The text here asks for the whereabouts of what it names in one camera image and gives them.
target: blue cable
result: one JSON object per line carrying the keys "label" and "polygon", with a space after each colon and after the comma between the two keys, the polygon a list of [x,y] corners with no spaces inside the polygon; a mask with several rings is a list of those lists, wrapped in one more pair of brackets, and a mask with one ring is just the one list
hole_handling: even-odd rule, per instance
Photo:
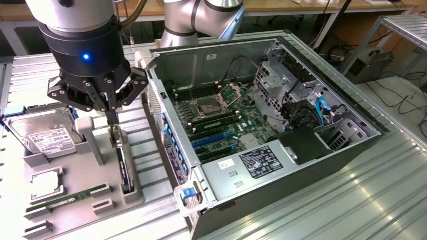
{"label": "blue cable", "polygon": [[321,113],[321,110],[323,108],[329,110],[331,111],[331,107],[329,105],[327,104],[327,100],[323,96],[317,97],[316,100],[315,100],[315,110],[319,114],[319,117],[320,117],[320,121],[321,121],[321,127],[325,126],[325,122],[324,122],[324,118],[323,118],[323,113]]}

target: barcode label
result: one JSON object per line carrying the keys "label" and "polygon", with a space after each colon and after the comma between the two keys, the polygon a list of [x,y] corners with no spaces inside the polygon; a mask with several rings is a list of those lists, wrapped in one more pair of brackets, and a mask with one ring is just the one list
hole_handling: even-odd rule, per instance
{"label": "barcode label", "polygon": [[28,137],[40,152],[45,155],[76,148],[65,128],[29,134]]}

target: blue led light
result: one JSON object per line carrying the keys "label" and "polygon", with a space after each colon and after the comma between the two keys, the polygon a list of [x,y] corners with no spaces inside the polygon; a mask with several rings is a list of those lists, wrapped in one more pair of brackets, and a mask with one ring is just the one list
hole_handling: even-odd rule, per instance
{"label": "blue led light", "polygon": [[82,58],[84,61],[89,61],[90,60],[90,55],[88,53],[84,53],[81,55],[81,58]]}

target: motherboard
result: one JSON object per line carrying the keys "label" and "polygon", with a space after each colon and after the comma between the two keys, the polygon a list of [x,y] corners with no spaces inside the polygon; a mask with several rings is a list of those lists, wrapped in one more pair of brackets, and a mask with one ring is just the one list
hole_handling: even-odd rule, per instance
{"label": "motherboard", "polygon": [[174,110],[202,164],[264,144],[276,134],[240,84],[216,84],[209,90],[193,89],[174,96],[181,100]]}

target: blue pcie slot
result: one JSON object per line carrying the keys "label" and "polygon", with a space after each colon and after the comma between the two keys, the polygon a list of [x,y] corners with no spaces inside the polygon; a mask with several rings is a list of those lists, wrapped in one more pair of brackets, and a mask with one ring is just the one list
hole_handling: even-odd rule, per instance
{"label": "blue pcie slot", "polygon": [[228,136],[228,132],[225,132],[225,133],[222,133],[220,135],[216,135],[213,137],[209,137],[209,138],[206,138],[204,140],[196,141],[196,142],[192,143],[192,147],[196,148],[196,147],[204,146],[206,144],[214,143],[214,142],[217,142],[220,140],[224,140],[226,138],[226,136]]}
{"label": "blue pcie slot", "polygon": [[174,150],[174,152],[176,152],[177,159],[180,160],[182,173],[184,173],[184,175],[186,176],[188,173],[189,173],[189,169],[188,169],[188,166],[186,166],[186,164],[185,164],[185,159],[184,159],[184,156],[182,156],[182,154],[181,154],[180,146],[178,146],[176,137],[173,136],[173,132],[172,132],[172,129],[170,129],[170,125],[169,125],[169,123],[168,123],[168,118],[166,118],[166,116],[165,116],[164,113],[162,113],[161,117],[162,117],[162,134],[164,134],[164,135],[169,135],[169,137],[170,137],[172,147],[173,147],[173,150]]}

